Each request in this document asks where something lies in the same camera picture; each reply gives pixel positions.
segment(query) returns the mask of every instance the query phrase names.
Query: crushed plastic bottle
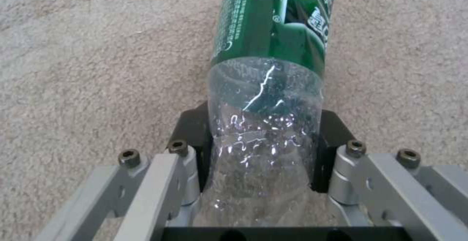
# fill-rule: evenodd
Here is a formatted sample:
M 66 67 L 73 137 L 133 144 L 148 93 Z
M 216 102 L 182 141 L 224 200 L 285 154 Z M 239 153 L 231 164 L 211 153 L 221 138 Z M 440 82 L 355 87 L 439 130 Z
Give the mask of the crushed plastic bottle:
M 208 85 L 214 147 L 196 226 L 298 225 L 331 1 L 223 1 Z

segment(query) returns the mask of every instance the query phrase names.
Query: bolt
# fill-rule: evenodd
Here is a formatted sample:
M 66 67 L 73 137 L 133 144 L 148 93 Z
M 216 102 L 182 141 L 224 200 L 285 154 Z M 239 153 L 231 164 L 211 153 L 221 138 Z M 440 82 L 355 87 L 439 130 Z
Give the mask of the bolt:
M 354 158 L 361 158 L 366 154 L 366 144 L 362 141 L 351 139 L 346 143 L 346 154 Z
M 179 154 L 181 157 L 187 156 L 189 154 L 189 148 L 187 146 L 187 142 L 182 139 L 176 139 L 169 143 L 167 147 L 170 153 Z
M 124 150 L 119 154 L 118 162 L 127 169 L 135 168 L 141 162 L 140 153 L 134 149 Z
M 396 154 L 396 160 L 407 169 L 416 169 L 421 163 L 421 156 L 416 151 L 401 149 Z

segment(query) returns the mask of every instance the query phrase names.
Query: metal bracket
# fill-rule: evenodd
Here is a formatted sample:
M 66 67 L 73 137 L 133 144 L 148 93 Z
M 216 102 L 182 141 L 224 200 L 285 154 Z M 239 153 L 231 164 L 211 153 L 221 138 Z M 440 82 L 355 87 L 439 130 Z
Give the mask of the metal bracket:
M 98 166 L 35 238 L 92 240 L 107 216 L 123 216 L 145 176 L 147 158 L 132 169 Z

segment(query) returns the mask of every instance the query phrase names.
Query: hole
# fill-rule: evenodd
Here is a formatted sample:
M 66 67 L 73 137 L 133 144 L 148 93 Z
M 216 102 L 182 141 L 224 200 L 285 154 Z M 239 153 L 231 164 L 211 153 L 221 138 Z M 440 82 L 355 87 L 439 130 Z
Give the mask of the hole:
M 367 178 L 366 179 L 366 186 L 370 191 L 372 191 L 374 189 L 374 184 L 372 182 L 372 178 Z
M 382 212 L 382 219 L 388 221 L 393 226 L 401 226 L 400 222 L 396 220 L 395 215 L 390 210 L 384 210 Z
M 345 232 L 333 229 L 328 232 L 327 241 L 352 241 L 352 239 Z
M 133 151 L 125 151 L 124 153 L 122 153 L 122 156 L 124 157 L 130 157 L 133 155 Z
M 174 148 L 178 148 L 178 147 L 181 147 L 184 143 L 182 143 L 181 141 L 176 141 L 174 143 L 172 143 L 172 146 Z
M 221 234 L 219 241 L 247 241 L 247 238 L 239 230 L 228 230 Z
M 118 197 L 122 199 L 124 196 L 125 196 L 125 187 L 121 185 L 118 188 Z
M 410 151 L 410 150 L 405 150 L 405 151 L 403 151 L 403 153 L 404 153 L 405 155 L 410 156 L 410 157 L 413 157 L 413 158 L 415 158 L 415 157 L 417 156 L 417 155 L 416 155 L 416 152 Z
M 428 191 L 432 196 L 434 195 L 433 193 L 433 187 L 431 185 L 426 186 L 426 191 Z
M 355 147 L 362 147 L 362 143 L 360 141 L 353 141 L 351 144 Z

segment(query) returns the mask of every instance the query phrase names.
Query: clear plastic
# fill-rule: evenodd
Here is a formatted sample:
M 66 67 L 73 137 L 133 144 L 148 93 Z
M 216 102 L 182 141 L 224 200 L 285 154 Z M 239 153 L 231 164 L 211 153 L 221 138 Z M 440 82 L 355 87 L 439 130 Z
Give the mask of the clear plastic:
M 273 58 L 237 58 L 210 70 L 214 148 L 196 226 L 298 225 L 322 88 L 316 73 Z

